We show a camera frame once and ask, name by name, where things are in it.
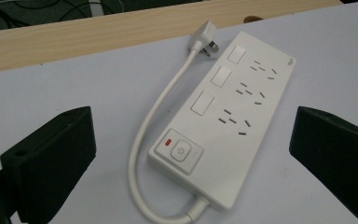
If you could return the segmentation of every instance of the power strip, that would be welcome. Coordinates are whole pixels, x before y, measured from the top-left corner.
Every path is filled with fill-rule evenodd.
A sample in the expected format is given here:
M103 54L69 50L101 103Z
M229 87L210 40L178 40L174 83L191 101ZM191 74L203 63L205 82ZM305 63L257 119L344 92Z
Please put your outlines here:
M235 203L296 60L240 32L148 158L215 209Z

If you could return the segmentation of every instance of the red indicator light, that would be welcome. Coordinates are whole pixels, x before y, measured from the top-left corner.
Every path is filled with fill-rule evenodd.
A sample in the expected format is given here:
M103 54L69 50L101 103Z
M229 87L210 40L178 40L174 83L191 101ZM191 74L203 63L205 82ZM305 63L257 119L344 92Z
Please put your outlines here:
M172 141L171 139L168 139L167 142L165 143L165 146L169 146L171 141Z

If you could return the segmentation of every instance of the power cord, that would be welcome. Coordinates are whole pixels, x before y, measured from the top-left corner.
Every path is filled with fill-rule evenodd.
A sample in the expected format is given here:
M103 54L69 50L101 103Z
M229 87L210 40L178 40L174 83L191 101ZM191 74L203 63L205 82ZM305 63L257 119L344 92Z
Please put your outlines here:
M71 5L71 7L76 7L75 4L71 3L68 0L63 0L64 3ZM87 18L86 14L84 14L84 12L82 10L80 10L80 8L77 8L77 11L83 16L83 18Z
M28 24L26 22L19 21L19 20L16 20L16 19L10 17L5 11L3 11L1 9L0 9L0 18L6 22L8 29L13 28L12 24L15 25L16 27L22 27L22 26L29 26L30 25L30 24Z
M44 9L44 8L47 8L47 7L52 7L52 6L55 6L57 5L59 2L61 2L61 0L56 0L52 3L49 3L47 5L44 5L42 7L27 7L27 6L23 6L23 5L20 5L18 3L18 1L13 1L14 5L16 5L17 7L20 7L20 8L23 8L23 9Z
M179 80L179 78L185 73L186 69L191 65L196 55L201 51L206 51L205 47L208 45L212 48L213 51L217 51L218 47L213 42L213 36L216 31L216 27L210 22L207 21L203 24L199 30L191 36L189 42L190 53L184 65L179 69L176 75L172 78L171 82L164 89L161 95L158 97L156 102L153 104L152 108L145 117L144 122L139 129L135 140L133 141L131 154L129 158L128 166L128 179L130 184L130 191L135 204L138 206L142 214L147 217L149 220L155 223L161 224L184 224L194 222L200 214L209 206L209 202L202 196L197 196L196 201L188 209L188 211L179 216L179 217L163 217L155 213L146 203L144 197L142 196L141 191L139 190L137 176L136 176L136 162L139 153L139 146L144 138L145 131L150 123L150 120L154 117L156 111L161 105L162 101L166 98L168 93L171 91L173 86Z
M63 21L63 19L68 16L71 12L75 11L75 10L79 10L80 7L83 6L90 6L90 5L101 5L102 7L106 8L110 14L115 14L115 12L112 10L112 8L110 8L108 5L104 4L104 3L98 3L98 2L88 2L88 3L83 3L77 6L74 6L73 8L71 8L69 11L67 11L63 16L60 17L60 19L58 21Z

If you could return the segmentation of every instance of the wooden edge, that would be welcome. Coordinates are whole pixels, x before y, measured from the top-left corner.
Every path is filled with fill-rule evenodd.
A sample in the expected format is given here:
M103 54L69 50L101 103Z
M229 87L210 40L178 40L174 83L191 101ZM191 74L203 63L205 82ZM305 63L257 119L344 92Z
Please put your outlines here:
M0 71L341 4L338 0L213 0L0 31Z

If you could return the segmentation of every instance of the white power strip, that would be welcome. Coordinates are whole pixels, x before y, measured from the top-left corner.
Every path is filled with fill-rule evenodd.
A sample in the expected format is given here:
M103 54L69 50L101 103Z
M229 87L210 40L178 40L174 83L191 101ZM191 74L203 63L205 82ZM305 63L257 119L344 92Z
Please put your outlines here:
M231 208L295 63L240 32L149 149L152 164L213 208Z

